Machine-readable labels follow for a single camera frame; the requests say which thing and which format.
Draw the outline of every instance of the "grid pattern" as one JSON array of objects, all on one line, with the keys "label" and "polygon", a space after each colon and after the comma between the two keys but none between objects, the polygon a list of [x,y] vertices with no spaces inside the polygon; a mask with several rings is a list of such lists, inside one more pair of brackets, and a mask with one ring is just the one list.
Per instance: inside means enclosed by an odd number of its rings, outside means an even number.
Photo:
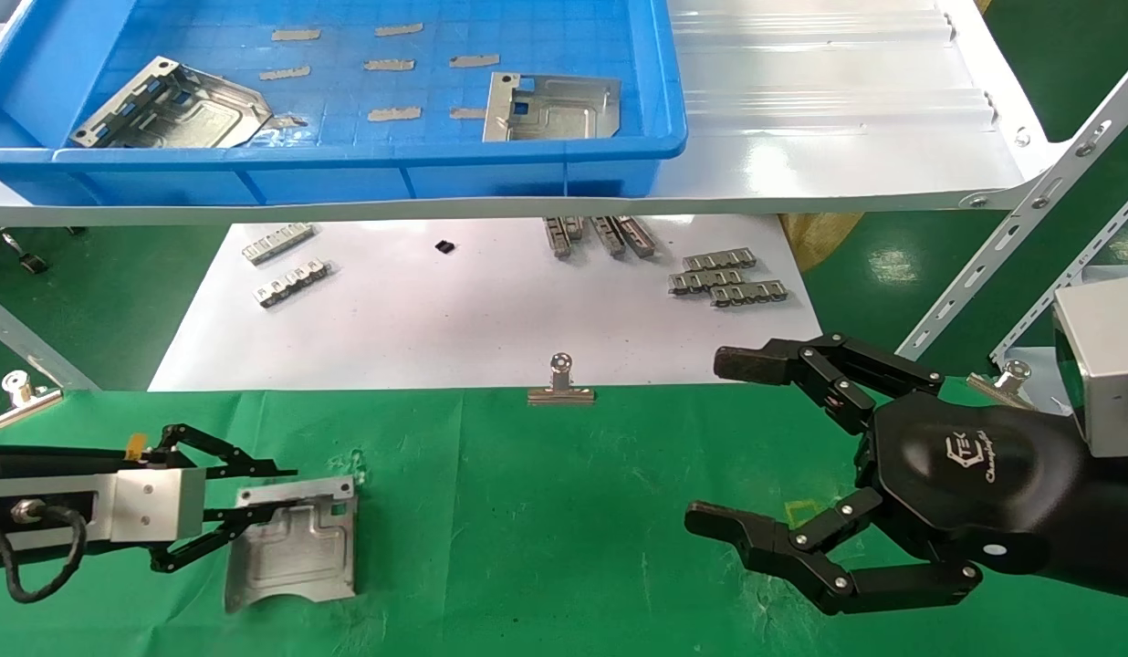
[{"label": "grid pattern", "polygon": [[[155,55],[166,55],[255,88],[276,115],[308,123],[266,131],[250,146],[473,144],[482,141],[482,121],[452,120],[450,111],[485,107],[496,70],[622,79],[618,137],[641,137],[631,1],[637,0],[139,0],[80,116]],[[377,26],[415,21],[422,32],[373,34]],[[272,41],[275,29],[319,29],[321,36]],[[453,55],[477,54],[499,54],[500,63],[450,67]],[[363,68],[385,59],[414,60],[414,70]],[[301,65],[312,73],[259,79],[261,71]],[[421,107],[423,115],[369,122],[370,110],[381,107]]]}]

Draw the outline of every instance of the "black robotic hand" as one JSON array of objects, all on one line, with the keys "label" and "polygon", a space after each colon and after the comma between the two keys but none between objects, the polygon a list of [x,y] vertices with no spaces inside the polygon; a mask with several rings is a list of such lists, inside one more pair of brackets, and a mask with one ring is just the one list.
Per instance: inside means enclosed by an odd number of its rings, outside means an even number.
[{"label": "black robotic hand", "polygon": [[[796,384],[853,436],[856,492],[802,527],[693,502],[688,532],[735,545],[743,567],[784,578],[825,614],[938,607],[981,567],[1128,596],[1128,458],[1094,458],[1076,421],[938,400],[944,378],[832,334],[722,348],[722,378]],[[857,387],[893,397],[876,408]],[[845,570],[828,559],[876,525],[922,564]]]}]

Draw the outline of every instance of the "green cloth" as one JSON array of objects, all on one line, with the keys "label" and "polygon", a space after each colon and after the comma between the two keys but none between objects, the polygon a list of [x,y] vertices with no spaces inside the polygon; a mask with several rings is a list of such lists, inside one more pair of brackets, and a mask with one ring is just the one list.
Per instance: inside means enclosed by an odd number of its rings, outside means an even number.
[{"label": "green cloth", "polygon": [[[359,475],[360,593],[227,615],[226,550],[173,575],[123,550],[33,607],[10,602],[0,571],[0,655],[1128,655],[1128,599],[1041,578],[987,573],[959,607],[823,616],[681,515],[705,499],[802,522],[852,491],[855,437],[793,388],[598,395],[73,394],[0,444],[121,448],[141,431],[153,445],[186,421],[301,478]],[[224,502],[236,485],[211,483]],[[910,561],[876,529],[834,555]],[[27,566],[26,586],[56,567]]]}]

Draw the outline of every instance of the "white table surface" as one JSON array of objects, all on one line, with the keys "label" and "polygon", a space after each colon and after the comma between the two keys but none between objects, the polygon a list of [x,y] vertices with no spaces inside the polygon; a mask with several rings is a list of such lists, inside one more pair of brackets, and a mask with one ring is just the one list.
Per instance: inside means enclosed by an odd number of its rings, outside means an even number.
[{"label": "white table surface", "polygon": [[[609,257],[589,227],[572,257],[552,256],[539,219],[343,221],[261,266],[243,246],[281,225],[235,225],[211,263],[150,391],[543,386],[572,354],[573,379],[715,382],[720,345],[819,335],[779,221],[641,217],[659,254]],[[458,245],[444,255],[439,240]],[[714,308],[676,298],[681,256],[750,246],[748,279],[781,279],[779,304]],[[252,290],[310,259],[329,279],[265,310]]]}]

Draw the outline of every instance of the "yellow tag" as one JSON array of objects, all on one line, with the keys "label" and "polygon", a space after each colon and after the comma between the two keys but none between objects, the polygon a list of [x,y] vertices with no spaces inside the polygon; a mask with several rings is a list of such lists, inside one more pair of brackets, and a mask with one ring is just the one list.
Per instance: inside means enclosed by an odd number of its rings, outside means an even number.
[{"label": "yellow tag", "polygon": [[134,433],[126,444],[126,461],[141,461],[143,449],[146,449],[146,433]]}]

